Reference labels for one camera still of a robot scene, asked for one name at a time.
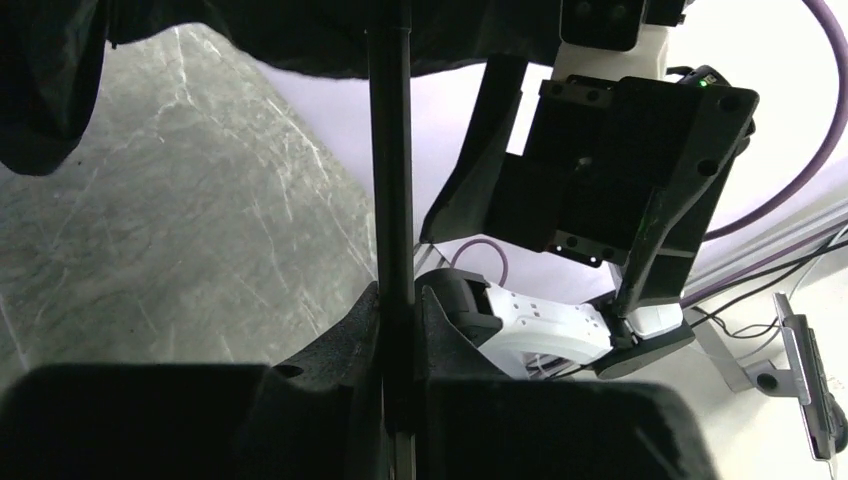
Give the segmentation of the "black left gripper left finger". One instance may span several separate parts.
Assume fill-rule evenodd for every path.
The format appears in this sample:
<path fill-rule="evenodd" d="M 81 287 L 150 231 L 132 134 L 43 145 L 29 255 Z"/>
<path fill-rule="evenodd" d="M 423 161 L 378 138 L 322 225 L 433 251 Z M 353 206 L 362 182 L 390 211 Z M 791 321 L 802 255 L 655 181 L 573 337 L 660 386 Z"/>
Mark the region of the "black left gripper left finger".
<path fill-rule="evenodd" d="M 5 479 L 377 479 L 377 288 L 266 364 L 53 364 L 1 399 Z"/>

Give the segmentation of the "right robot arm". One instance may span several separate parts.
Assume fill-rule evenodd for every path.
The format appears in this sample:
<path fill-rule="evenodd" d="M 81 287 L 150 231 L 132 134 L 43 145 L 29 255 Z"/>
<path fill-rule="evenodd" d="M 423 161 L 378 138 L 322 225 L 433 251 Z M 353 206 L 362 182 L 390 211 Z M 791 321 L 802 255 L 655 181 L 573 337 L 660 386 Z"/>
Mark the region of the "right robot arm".
<path fill-rule="evenodd" d="M 451 323 L 515 378 L 531 355 L 625 376 L 693 340 L 685 285 L 735 158 L 755 130 L 757 92 L 706 67 L 675 82 L 573 74 L 541 83 L 520 154 L 507 145 L 527 71 L 485 67 L 457 164 L 420 237 L 496 239 L 616 272 L 612 292 L 571 305 L 456 268 L 423 277 Z"/>

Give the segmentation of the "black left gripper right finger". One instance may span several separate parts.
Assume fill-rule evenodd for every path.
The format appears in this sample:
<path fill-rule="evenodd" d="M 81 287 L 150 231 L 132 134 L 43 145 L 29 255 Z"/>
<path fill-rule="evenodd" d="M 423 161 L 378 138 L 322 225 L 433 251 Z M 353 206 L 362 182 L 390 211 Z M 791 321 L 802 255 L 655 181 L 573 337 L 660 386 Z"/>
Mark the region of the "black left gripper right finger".
<path fill-rule="evenodd" d="M 423 288 L 415 338 L 421 479 L 714 479 L 691 409 L 656 384 L 514 380 Z"/>

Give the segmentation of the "phone on metal stand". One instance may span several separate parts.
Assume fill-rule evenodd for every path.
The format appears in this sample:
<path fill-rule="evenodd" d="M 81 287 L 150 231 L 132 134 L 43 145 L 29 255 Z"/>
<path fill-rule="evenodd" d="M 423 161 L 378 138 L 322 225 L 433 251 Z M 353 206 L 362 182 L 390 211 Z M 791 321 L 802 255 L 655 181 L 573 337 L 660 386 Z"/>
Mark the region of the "phone on metal stand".
<path fill-rule="evenodd" d="M 828 388 L 818 343 L 807 317 L 793 311 L 783 292 L 773 295 L 773 303 L 776 324 L 770 339 L 783 344 L 787 362 L 784 368 L 768 359 L 743 364 L 708 325 L 695 329 L 696 341 L 732 392 L 755 389 L 769 397 L 795 400 L 813 459 L 835 468 L 837 455 L 847 447 L 846 415 Z"/>

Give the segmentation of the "aluminium frame rail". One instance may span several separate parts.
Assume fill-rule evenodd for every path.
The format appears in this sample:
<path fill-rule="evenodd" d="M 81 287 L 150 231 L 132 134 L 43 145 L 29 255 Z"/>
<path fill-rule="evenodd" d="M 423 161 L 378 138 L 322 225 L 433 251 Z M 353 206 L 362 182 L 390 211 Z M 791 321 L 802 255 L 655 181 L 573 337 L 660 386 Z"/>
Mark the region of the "aluminium frame rail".
<path fill-rule="evenodd" d="M 686 285 L 681 306 L 687 309 L 717 295 L 730 282 L 828 237 L 846 221 L 847 199 L 843 197 L 827 208 L 800 218 L 794 225 L 761 235 L 735 250 L 719 251 L 719 256 L 708 259 L 706 266 Z"/>

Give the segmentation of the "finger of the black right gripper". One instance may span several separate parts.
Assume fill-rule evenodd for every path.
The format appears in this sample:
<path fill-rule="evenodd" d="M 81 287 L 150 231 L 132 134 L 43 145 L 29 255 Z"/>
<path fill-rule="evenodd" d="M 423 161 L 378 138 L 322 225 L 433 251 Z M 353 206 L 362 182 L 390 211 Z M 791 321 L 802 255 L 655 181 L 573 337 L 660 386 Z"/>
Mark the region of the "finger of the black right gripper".
<path fill-rule="evenodd" d="M 676 165 L 654 193 L 622 273 L 612 311 L 673 304 L 682 293 L 712 218 L 713 183 L 724 178 L 759 104 L 750 89 L 689 89 L 693 104 L 675 124 Z"/>
<path fill-rule="evenodd" d="M 510 55 L 486 62 L 457 163 L 424 217 L 423 242 L 438 244 L 485 232 L 527 66 L 526 59 Z"/>

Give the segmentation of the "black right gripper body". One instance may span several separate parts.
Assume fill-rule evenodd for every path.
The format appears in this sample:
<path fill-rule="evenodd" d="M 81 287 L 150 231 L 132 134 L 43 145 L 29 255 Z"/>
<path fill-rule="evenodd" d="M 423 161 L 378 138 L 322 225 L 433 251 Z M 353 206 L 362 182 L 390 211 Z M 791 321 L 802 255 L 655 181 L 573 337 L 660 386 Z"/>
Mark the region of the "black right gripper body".
<path fill-rule="evenodd" d="M 723 85 L 546 80 L 523 152 L 504 160 L 486 232 L 622 264 L 647 223 L 675 216 L 719 173 L 758 102 Z"/>

